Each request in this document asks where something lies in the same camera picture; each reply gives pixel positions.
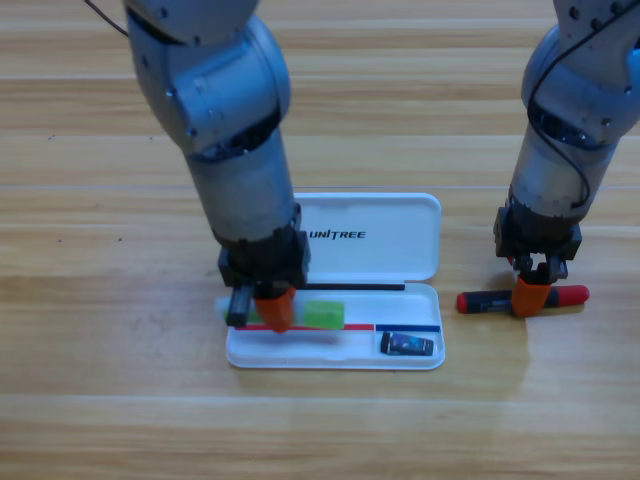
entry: wooden plank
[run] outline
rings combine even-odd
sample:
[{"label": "wooden plank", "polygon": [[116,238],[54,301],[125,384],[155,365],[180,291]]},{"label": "wooden plank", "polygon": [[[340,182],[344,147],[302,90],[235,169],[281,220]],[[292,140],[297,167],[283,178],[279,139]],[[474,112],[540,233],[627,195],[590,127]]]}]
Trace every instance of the wooden plank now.
[{"label": "wooden plank", "polygon": [[[287,136],[299,186],[504,186],[522,137]],[[640,137],[622,140],[606,187],[640,185]],[[172,186],[193,182],[165,136],[0,136],[2,186]]]},{"label": "wooden plank", "polygon": [[[274,28],[294,79],[298,75],[466,74],[465,81],[495,79],[519,83],[524,66],[549,24],[514,29],[511,22],[456,25],[425,21],[379,29],[348,25],[332,28]],[[127,40],[113,30],[3,31],[2,77],[133,75]]]},{"label": "wooden plank", "polygon": [[640,469],[638,412],[612,406],[0,397],[0,473],[8,480],[462,479],[468,472],[480,480],[596,480],[603,472],[631,479]]},{"label": "wooden plank", "polygon": [[[516,91],[505,98],[489,89],[488,99],[478,99],[473,89],[384,79],[304,79],[294,87],[284,124],[290,135],[518,135],[527,123]],[[438,99],[445,91],[448,99]],[[133,79],[0,81],[0,109],[11,112],[0,116],[5,134],[162,133]]]},{"label": "wooden plank", "polygon": [[[640,191],[603,192],[585,222],[585,243],[570,265],[571,282],[593,293],[584,311],[526,322],[454,311],[462,290],[508,286],[491,233],[505,192],[435,193],[445,216],[440,270],[430,283],[440,295],[450,355],[425,390],[425,377],[410,373],[229,368],[225,329],[213,312],[214,298],[226,294],[218,247],[193,191],[0,191],[0,394],[456,402],[554,402],[561,395],[633,403],[640,395],[640,278],[630,259],[640,225],[626,205]],[[605,316],[615,321],[603,323]]]},{"label": "wooden plank", "polygon": [[[95,0],[105,13],[117,21],[124,19],[121,0]],[[260,3],[259,15],[267,21],[333,22],[340,20],[380,21],[389,19],[441,19],[441,20],[493,20],[493,19],[548,19],[554,17],[553,4],[532,4],[527,0],[437,0],[416,3],[398,0],[390,4],[385,0],[370,0],[366,8],[361,0],[273,0]],[[3,0],[0,4],[2,24],[99,23],[99,19],[77,0]]]}]

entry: red stripe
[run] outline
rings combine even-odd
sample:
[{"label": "red stripe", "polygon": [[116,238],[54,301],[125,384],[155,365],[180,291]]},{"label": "red stripe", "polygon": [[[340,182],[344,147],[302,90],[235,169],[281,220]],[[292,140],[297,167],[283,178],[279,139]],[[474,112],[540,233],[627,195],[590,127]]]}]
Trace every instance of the red stripe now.
[{"label": "red stripe", "polygon": [[[267,327],[266,325],[247,325],[244,328],[236,328],[236,330],[246,330],[246,331],[254,331],[254,332],[264,332],[264,331],[269,331],[271,330],[269,327]],[[324,328],[312,328],[312,327],[291,327],[289,329],[290,331],[294,331],[294,332],[300,332],[300,331],[314,331],[314,330],[326,330]],[[349,331],[374,331],[375,330],[375,325],[371,324],[371,323],[349,323],[347,325],[344,326],[344,328],[342,330],[349,330]]]}]

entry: red pen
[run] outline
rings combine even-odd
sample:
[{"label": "red pen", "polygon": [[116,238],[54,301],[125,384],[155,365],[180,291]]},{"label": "red pen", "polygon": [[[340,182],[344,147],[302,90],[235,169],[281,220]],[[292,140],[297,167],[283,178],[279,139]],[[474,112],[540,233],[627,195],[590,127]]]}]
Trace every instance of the red pen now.
[{"label": "red pen", "polygon": [[[552,287],[544,308],[583,305],[589,296],[584,285]],[[460,313],[510,312],[511,290],[464,292],[458,295],[457,307]]]}]

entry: small black object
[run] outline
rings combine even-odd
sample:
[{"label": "small black object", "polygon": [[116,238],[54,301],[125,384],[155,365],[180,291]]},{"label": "small black object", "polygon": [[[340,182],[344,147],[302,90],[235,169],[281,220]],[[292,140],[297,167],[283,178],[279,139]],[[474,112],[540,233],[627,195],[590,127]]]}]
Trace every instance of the small black object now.
[{"label": "small black object", "polygon": [[430,357],[433,355],[433,345],[433,340],[426,338],[384,332],[380,343],[380,351],[387,355]]}]

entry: black stripe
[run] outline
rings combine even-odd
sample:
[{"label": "black stripe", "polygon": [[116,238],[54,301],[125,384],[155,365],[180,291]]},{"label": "black stripe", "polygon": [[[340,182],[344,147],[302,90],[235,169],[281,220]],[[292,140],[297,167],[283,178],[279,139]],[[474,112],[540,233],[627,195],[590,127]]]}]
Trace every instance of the black stripe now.
[{"label": "black stripe", "polygon": [[402,283],[309,283],[300,290],[365,290],[365,291],[393,291],[402,292],[405,286]]}]

